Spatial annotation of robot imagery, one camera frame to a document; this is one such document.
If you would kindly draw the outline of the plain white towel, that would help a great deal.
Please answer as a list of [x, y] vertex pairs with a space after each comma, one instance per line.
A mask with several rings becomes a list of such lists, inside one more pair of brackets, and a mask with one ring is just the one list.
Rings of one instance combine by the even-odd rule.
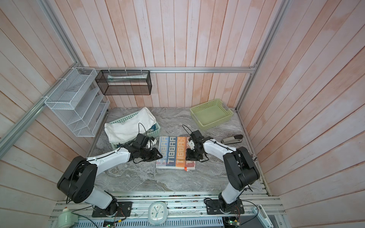
[[144, 128], [149, 130], [156, 124], [156, 118], [144, 107], [138, 111], [134, 116], [126, 119], [121, 123], [105, 123], [105, 133], [110, 143], [126, 143], [137, 137], [139, 133], [139, 127], [142, 124], [142, 133]]

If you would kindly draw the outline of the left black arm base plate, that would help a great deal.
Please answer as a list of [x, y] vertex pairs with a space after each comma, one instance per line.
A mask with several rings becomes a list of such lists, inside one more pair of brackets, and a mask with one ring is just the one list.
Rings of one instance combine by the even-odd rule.
[[106, 209], [101, 209], [98, 206], [95, 206], [92, 217], [129, 217], [131, 214], [132, 205], [133, 203], [131, 201], [112, 201], [111, 205], [109, 205]]

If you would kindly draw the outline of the light green plastic basket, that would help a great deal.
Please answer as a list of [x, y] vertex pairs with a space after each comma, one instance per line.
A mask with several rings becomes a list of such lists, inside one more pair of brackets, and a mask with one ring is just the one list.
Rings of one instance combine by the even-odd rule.
[[233, 111], [220, 99], [191, 107], [190, 113], [192, 119], [203, 131], [228, 122], [233, 116]]

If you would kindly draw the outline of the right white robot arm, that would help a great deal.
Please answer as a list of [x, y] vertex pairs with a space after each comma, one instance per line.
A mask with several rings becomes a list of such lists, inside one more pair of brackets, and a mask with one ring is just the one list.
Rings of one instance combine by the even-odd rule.
[[212, 137], [203, 137], [199, 130], [191, 132], [186, 160], [206, 162], [208, 154], [223, 161], [228, 185], [219, 194], [218, 200], [208, 199], [206, 206], [218, 208], [224, 213], [240, 206], [239, 197], [245, 189], [260, 179], [259, 170], [247, 148], [234, 148], [219, 143]]

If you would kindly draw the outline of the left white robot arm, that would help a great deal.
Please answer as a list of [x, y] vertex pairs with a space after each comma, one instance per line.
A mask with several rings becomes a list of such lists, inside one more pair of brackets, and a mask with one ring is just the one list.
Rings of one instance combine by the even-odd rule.
[[143, 134], [120, 145], [115, 150], [94, 157], [75, 157], [57, 183], [57, 188], [74, 203], [88, 203], [106, 211], [110, 216], [117, 210], [116, 198], [95, 187], [96, 177], [123, 163], [153, 162], [163, 156], [154, 147], [157, 140]]

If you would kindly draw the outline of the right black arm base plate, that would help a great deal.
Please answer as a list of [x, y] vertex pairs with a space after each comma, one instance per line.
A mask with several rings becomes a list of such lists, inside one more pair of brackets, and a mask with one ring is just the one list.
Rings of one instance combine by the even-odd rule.
[[225, 203], [222, 199], [205, 198], [204, 204], [208, 215], [218, 214], [244, 214], [244, 207], [240, 199], [236, 200], [232, 204]]

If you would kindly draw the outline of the red white blue towel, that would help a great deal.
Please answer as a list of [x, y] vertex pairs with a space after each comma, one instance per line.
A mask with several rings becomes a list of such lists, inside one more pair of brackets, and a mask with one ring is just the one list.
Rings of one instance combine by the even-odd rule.
[[190, 149], [189, 137], [161, 136], [158, 151], [163, 156], [156, 161], [157, 169], [195, 170], [196, 162], [186, 160], [186, 151]]

